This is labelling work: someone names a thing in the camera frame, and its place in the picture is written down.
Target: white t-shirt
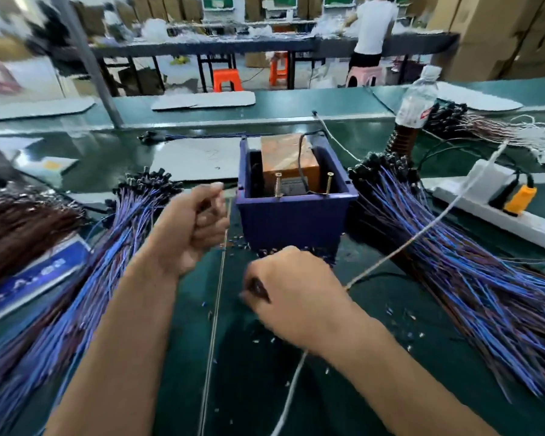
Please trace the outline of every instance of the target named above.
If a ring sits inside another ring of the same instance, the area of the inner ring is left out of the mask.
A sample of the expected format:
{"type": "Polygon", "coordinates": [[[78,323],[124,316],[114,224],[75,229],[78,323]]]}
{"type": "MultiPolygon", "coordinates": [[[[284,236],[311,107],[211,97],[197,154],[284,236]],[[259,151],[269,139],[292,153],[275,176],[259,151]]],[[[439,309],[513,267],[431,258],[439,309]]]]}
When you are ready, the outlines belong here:
{"type": "Polygon", "coordinates": [[[357,7],[357,18],[361,24],[354,51],[364,55],[382,53],[388,27],[398,19],[398,6],[386,0],[371,0],[357,7]]]}

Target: person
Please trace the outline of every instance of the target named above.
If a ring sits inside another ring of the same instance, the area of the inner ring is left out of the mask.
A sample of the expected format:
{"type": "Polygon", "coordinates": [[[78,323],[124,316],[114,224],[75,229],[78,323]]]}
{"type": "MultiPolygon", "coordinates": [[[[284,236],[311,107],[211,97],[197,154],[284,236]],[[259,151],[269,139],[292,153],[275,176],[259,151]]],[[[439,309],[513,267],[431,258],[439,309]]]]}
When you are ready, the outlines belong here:
{"type": "MultiPolygon", "coordinates": [[[[228,227],[222,184],[194,188],[164,209],[127,266],[46,436],[144,436],[154,409],[180,278],[228,227]],[[197,214],[211,202],[210,208],[197,214]]],[[[269,301],[242,298],[276,335],[319,355],[363,395],[396,436],[497,436],[348,295],[332,270],[288,247],[252,262],[269,301]]]]}
{"type": "MultiPolygon", "coordinates": [[[[392,34],[393,25],[397,18],[398,6],[393,3],[393,0],[366,1],[357,7],[356,13],[346,18],[342,31],[357,20],[360,20],[361,23],[357,45],[349,60],[349,71],[352,67],[376,67],[379,65],[384,40],[392,34]]],[[[355,84],[347,87],[357,87],[355,78],[352,80],[355,84]]]]}

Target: pink stool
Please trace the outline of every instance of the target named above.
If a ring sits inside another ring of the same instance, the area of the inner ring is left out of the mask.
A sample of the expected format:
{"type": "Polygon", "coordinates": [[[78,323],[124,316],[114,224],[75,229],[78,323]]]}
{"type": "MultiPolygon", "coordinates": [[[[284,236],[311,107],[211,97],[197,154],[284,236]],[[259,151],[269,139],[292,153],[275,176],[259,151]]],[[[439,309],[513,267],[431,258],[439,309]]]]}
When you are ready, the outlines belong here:
{"type": "Polygon", "coordinates": [[[345,86],[349,87],[349,80],[354,78],[355,85],[352,87],[362,87],[366,85],[383,85],[384,84],[384,68],[377,67],[352,67],[347,75],[345,86]]]}

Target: yellow plug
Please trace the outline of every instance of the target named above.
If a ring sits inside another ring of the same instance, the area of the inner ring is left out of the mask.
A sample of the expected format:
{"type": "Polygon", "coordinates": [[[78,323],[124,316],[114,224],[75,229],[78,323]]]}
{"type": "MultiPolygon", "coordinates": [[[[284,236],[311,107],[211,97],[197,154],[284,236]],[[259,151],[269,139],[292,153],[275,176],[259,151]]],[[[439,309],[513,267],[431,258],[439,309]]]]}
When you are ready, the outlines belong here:
{"type": "Polygon", "coordinates": [[[527,185],[523,185],[515,196],[513,196],[511,201],[504,205],[504,212],[511,216],[520,216],[521,213],[527,209],[530,201],[533,200],[533,197],[535,197],[536,194],[537,188],[530,188],[527,185]]]}

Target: screw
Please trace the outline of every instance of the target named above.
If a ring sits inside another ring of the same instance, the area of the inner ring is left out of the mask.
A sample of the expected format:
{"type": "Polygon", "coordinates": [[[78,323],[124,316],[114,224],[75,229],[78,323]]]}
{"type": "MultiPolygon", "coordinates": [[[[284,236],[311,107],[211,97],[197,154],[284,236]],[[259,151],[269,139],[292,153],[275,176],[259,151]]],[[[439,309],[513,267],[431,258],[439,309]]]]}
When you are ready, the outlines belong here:
{"type": "Polygon", "coordinates": [[[281,197],[282,196],[282,194],[281,194],[281,177],[282,177],[282,173],[275,173],[274,175],[276,177],[276,183],[274,184],[274,196],[275,197],[281,197]]]}
{"type": "Polygon", "coordinates": [[[333,180],[333,173],[327,173],[327,191],[325,194],[329,194],[329,191],[331,191],[331,181],[333,180]]]}

